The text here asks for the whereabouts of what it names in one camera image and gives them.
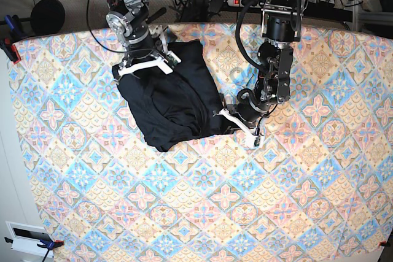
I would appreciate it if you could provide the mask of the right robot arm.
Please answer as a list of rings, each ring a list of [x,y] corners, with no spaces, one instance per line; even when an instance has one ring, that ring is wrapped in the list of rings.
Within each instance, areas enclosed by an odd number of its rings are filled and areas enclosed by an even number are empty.
[[[172,52],[168,50],[165,28],[161,25],[149,28],[152,20],[166,12],[161,8],[149,16],[148,0],[106,0],[109,12],[106,22],[123,47],[117,53],[123,58],[112,67],[117,83],[124,75],[157,68],[164,74],[173,72],[176,64]]]

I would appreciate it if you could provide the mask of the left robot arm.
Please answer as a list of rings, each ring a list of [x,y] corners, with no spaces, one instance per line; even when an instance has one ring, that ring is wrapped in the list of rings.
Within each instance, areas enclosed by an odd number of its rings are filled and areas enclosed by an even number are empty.
[[[262,121],[275,108],[290,99],[290,70],[294,60],[292,43],[300,41],[301,21],[308,0],[239,0],[242,7],[236,23],[235,41],[244,59],[257,68],[253,89],[244,88],[237,94],[238,103],[219,111],[244,131],[252,146],[259,144]],[[241,41],[241,26],[251,7],[259,7],[263,43],[257,61],[247,53]]]

